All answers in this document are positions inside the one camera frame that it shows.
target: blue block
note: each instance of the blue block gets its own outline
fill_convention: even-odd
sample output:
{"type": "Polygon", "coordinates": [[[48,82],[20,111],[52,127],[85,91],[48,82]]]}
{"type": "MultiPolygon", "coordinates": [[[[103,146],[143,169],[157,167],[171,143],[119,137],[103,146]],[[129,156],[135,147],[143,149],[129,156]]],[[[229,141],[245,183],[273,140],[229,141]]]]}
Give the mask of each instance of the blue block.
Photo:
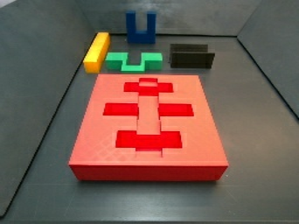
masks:
{"type": "Polygon", "coordinates": [[[127,43],[135,44],[153,44],[155,43],[155,11],[147,12],[147,30],[136,30],[136,12],[129,10],[125,13],[125,31],[127,43]]]}

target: yellow bar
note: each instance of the yellow bar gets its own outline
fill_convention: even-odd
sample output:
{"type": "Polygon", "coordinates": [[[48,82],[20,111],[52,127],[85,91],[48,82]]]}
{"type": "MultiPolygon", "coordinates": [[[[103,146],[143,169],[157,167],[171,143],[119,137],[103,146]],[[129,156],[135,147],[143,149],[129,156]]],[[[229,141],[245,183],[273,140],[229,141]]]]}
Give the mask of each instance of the yellow bar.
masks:
{"type": "Polygon", "coordinates": [[[93,39],[88,53],[83,60],[87,74],[97,74],[104,58],[107,57],[109,36],[107,32],[99,32],[93,39]]]}

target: red board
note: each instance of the red board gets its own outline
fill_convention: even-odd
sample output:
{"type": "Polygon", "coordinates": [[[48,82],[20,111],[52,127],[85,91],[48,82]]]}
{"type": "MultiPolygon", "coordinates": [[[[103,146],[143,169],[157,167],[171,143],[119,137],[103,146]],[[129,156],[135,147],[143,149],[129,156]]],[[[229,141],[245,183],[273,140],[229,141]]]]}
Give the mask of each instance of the red board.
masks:
{"type": "Polygon", "coordinates": [[[78,180],[217,180],[227,167],[197,75],[97,76],[69,158],[78,180]]]}

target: dark gray block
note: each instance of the dark gray block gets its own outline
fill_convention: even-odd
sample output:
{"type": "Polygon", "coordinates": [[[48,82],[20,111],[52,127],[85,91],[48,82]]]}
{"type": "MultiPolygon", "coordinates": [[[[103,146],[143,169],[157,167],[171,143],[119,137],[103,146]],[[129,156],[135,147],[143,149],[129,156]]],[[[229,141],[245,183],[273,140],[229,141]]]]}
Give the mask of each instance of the dark gray block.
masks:
{"type": "Polygon", "coordinates": [[[145,30],[145,12],[156,11],[157,34],[237,36],[260,0],[77,0],[97,32],[127,33],[127,11],[145,30]]]}
{"type": "Polygon", "coordinates": [[[299,1],[264,0],[237,39],[299,116],[299,1]]]}
{"type": "Polygon", "coordinates": [[[95,33],[72,0],[14,1],[0,21],[1,216],[95,33]]]}
{"type": "Polygon", "coordinates": [[[169,54],[173,68],[211,68],[215,57],[208,45],[171,44],[169,54]]]}
{"type": "Polygon", "coordinates": [[[171,69],[164,60],[159,73],[199,75],[229,162],[220,181],[76,180],[68,161],[97,78],[81,66],[4,222],[299,221],[299,125],[237,40],[161,36],[128,45],[112,36],[109,50],[167,57],[179,42],[207,43],[217,55],[209,70],[171,69]]]}

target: green u-shaped piece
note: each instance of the green u-shaped piece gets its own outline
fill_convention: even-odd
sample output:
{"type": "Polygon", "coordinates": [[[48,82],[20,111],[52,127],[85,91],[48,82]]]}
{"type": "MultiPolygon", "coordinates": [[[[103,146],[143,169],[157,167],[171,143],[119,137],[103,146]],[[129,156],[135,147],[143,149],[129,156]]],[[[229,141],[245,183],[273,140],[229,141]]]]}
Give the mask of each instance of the green u-shaped piece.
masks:
{"type": "Polygon", "coordinates": [[[159,52],[141,52],[140,65],[128,65],[127,52],[109,52],[107,54],[105,62],[108,70],[120,70],[121,73],[141,74],[145,70],[161,70],[163,55],[159,52]]]}

